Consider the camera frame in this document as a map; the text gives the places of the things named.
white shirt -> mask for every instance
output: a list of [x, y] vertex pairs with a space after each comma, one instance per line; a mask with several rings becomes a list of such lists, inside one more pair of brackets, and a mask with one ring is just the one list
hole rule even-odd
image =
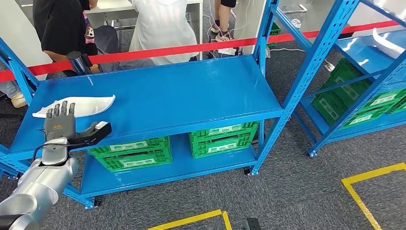
[[[195, 45], [196, 36], [186, 21], [187, 0], [132, 0], [138, 18], [130, 51]], [[152, 57], [155, 65], [189, 61], [196, 53]]]

gray carpet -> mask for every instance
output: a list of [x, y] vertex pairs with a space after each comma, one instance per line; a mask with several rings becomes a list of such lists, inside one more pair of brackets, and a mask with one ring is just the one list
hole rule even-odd
[[[204, 13], [209, 14], [206, 2]], [[134, 20], [119, 22], [121, 25], [134, 23]], [[119, 31], [122, 51], [128, 49], [131, 35], [131, 30]], [[298, 46], [288, 42], [278, 44], [277, 48]], [[337, 63], [340, 57], [333, 51], [327, 59]], [[304, 58], [305, 53], [297, 51], [271, 52], [266, 78], [280, 102]], [[309, 90], [320, 87], [327, 75], [322, 67]], [[24, 114], [25, 109], [13, 109], [10, 101], [1, 100], [0, 112]], [[0, 143], [11, 145], [18, 129], [17, 121], [0, 120]], [[319, 150], [318, 157], [310, 158], [306, 153], [310, 141], [298, 122], [291, 119], [258, 176], [245, 176], [238, 169], [104, 195], [100, 197], [102, 205], [88, 211], [62, 197], [52, 208], [43, 229], [141, 230], [220, 208], [229, 213], [236, 230], [243, 227], [247, 217], [259, 218], [264, 230], [371, 230], [373, 227], [341, 184], [341, 179], [406, 162], [405, 134], [406, 129], [401, 126], [334, 142]], [[83, 153], [77, 152], [74, 156], [82, 165]], [[73, 181], [75, 186], [80, 184], [80, 175], [79, 172]], [[405, 185], [405, 172], [394, 172], [356, 183], [354, 189], [383, 229], [400, 230], [405, 225]], [[0, 180], [0, 200], [15, 186], [15, 181]], [[215, 217], [176, 229], [225, 228], [222, 219]]]

yellow tape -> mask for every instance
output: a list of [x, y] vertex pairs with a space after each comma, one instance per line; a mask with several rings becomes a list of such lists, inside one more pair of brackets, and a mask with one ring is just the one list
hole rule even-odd
[[230, 219], [228, 218], [228, 214], [226, 211], [223, 212], [223, 219], [224, 219], [224, 223], [226, 225], [226, 230], [231, 230]]
[[378, 224], [378, 222], [372, 216], [371, 212], [365, 206], [364, 202], [361, 200], [360, 196], [358, 196], [358, 194], [355, 192], [355, 190], [352, 188], [352, 186], [349, 183], [345, 182], [344, 179], [342, 180], [342, 182], [343, 182], [344, 186], [346, 187], [346, 189], [348, 190], [348, 192], [351, 194], [352, 198], [357, 203], [357, 205], [360, 207], [361, 211], [364, 213], [366, 218], [372, 224], [373, 228], [375, 230], [382, 230], [381, 226]]
[[218, 210], [203, 213], [203, 214], [200, 214], [200, 215], [197, 215], [197, 216], [188, 217], [188, 218], [185, 218], [185, 219], [180, 219], [180, 220], [170, 222], [170, 223], [167, 223], [167, 224], [162, 224], [162, 225], [150, 228], [148, 230], [171, 229], [171, 228], [174, 228], [174, 227], [178, 227], [180, 225], [190, 224], [190, 223], [193, 223], [193, 222], [196, 222], [196, 221], [199, 221], [199, 220], [203, 220], [203, 219], [207, 219], [207, 218], [210, 218], [210, 217], [220, 216], [221, 214], [222, 214], [221, 210], [218, 209]]
[[382, 230], [382, 228], [378, 224], [378, 222], [375, 220], [375, 218], [372, 216], [371, 212], [368, 210], [368, 208], [366, 207], [364, 202], [361, 200], [360, 196], [355, 192], [355, 190], [351, 186], [351, 184], [360, 182], [360, 181], [364, 181], [364, 180], [368, 180], [368, 179], [371, 179], [371, 178], [374, 178], [377, 176], [382, 176], [382, 175], [385, 175], [385, 174], [388, 174], [388, 173], [391, 173], [394, 171], [398, 171], [398, 170], [406, 170], [406, 164], [404, 162], [402, 162], [399, 164], [395, 164], [395, 165], [387, 166], [384, 168], [372, 170], [369, 172], [364, 172], [364, 173], [361, 173], [361, 174], [358, 174], [355, 176], [347, 177], [347, 178], [344, 178], [341, 180], [342, 183], [344, 184], [344, 186], [346, 187], [346, 189], [348, 190], [348, 192], [350, 193], [350, 195], [352, 196], [352, 198], [355, 200], [355, 202], [360, 207], [361, 211], [364, 213], [364, 215], [369, 220], [369, 222], [372, 224], [372, 226], [375, 230]]
[[384, 174], [391, 173], [393, 171], [398, 171], [398, 170], [406, 170], [406, 164], [405, 163], [399, 163], [391, 166], [387, 166], [384, 168], [380, 169], [375, 169], [369, 172], [364, 172], [355, 176], [347, 177], [344, 178], [343, 180], [346, 180], [348, 183], [353, 184], [356, 182], [360, 182], [363, 180], [371, 179], [377, 176], [382, 176]]

gray robot arm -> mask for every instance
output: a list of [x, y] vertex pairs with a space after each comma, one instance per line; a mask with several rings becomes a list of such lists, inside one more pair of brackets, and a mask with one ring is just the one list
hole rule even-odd
[[67, 102], [50, 109], [45, 119], [46, 136], [42, 158], [33, 163], [18, 181], [18, 186], [0, 203], [0, 230], [39, 230], [51, 206], [78, 172], [78, 161], [69, 151], [97, 144], [111, 133], [111, 124], [94, 123], [82, 133], [75, 131], [74, 104], [67, 113]]

person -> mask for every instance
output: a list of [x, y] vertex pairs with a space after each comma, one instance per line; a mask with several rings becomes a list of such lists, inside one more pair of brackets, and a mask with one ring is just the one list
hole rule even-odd
[[[6, 69], [7, 69], [6, 66], [0, 62], [0, 71]], [[0, 82], [0, 91], [11, 99], [11, 103], [15, 108], [21, 108], [27, 105], [23, 93], [21, 92], [20, 88], [18, 87], [18, 84], [15, 81], [10, 80]]]
[[[95, 7], [96, 0], [34, 0], [34, 28], [42, 50], [55, 62], [67, 60], [71, 51], [88, 56], [118, 52], [117, 32], [111, 26], [93, 29], [84, 10]], [[153, 66], [150, 59], [93, 64], [92, 73]], [[73, 70], [65, 70], [74, 76]]]
[[[186, 21], [187, 0], [133, 0], [138, 11], [130, 51], [197, 44]], [[187, 62], [199, 52], [152, 57], [155, 65]]]
[[217, 36], [217, 42], [230, 41], [232, 38], [228, 31], [231, 8], [236, 6], [237, 0], [214, 0], [214, 24], [210, 28]]

